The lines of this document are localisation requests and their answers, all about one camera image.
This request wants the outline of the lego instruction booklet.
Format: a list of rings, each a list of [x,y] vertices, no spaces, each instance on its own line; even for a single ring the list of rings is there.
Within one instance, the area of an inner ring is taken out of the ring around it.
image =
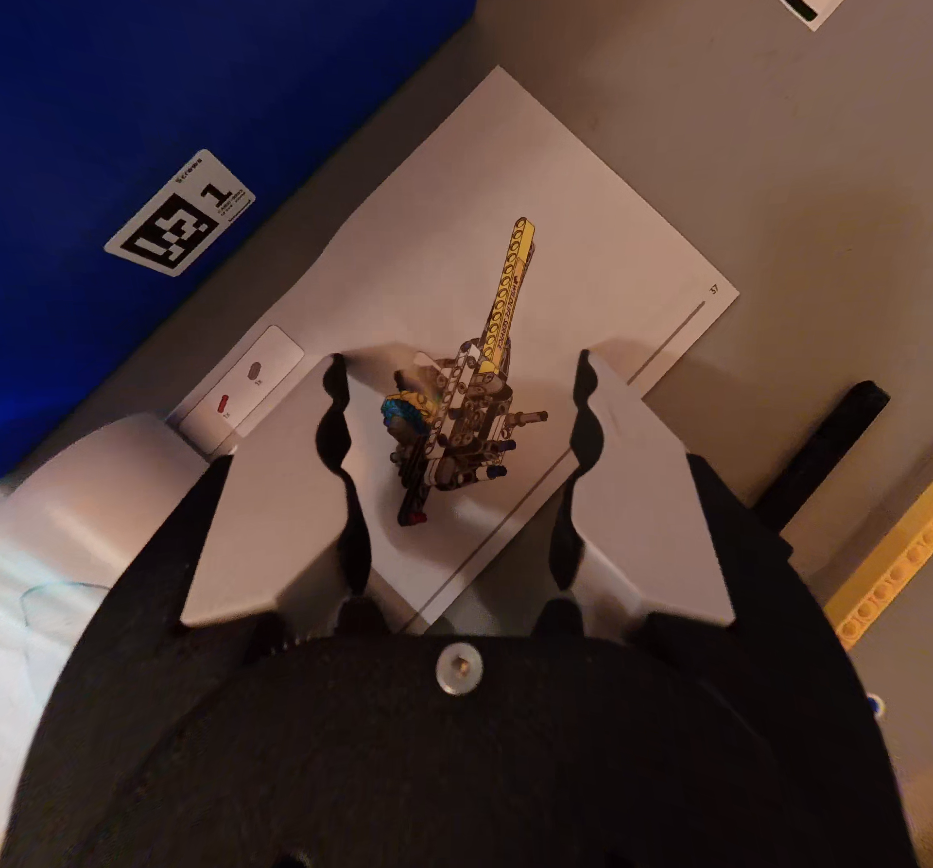
[[[2,500],[2,777],[15,783],[56,679],[122,571],[217,454],[234,453],[325,357],[342,353],[370,586],[395,631],[421,634],[569,477],[578,354],[639,396],[736,299],[729,282],[502,69],[344,222],[169,419],[123,417]],[[426,524],[403,491],[380,406],[393,375],[445,380],[490,307],[510,326],[507,475],[441,491]]]

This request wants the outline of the large blue plastic bin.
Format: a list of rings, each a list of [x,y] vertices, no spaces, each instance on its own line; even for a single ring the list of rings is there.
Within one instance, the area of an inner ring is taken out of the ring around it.
[[[477,0],[2,0],[2,475]],[[197,151],[256,200],[170,278],[105,243]]]

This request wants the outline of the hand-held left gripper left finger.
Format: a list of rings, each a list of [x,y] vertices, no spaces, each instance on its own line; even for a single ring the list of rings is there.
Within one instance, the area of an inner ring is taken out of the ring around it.
[[[272,612],[330,632],[366,593],[370,538],[355,482],[344,357],[325,356],[242,440],[181,613],[194,628]]]

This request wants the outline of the multicoloured lego model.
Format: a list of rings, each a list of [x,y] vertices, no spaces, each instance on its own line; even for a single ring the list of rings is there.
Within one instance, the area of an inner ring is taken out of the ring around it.
[[[754,501],[752,512],[761,523],[783,532],[889,402],[873,381],[850,387]],[[882,501],[880,512],[890,526],[824,605],[846,652],[931,560],[931,454]]]

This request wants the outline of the white marker label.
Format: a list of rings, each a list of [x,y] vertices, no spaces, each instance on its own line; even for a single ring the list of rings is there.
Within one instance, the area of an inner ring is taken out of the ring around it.
[[[104,252],[177,278],[256,198],[210,151],[197,151],[104,245]]]

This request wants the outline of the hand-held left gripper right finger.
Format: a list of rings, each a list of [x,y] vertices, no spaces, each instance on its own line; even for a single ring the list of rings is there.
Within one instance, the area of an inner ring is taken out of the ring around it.
[[[687,450],[595,351],[573,388],[577,466],[555,519],[547,615],[624,640],[653,614],[719,628],[735,619]]]

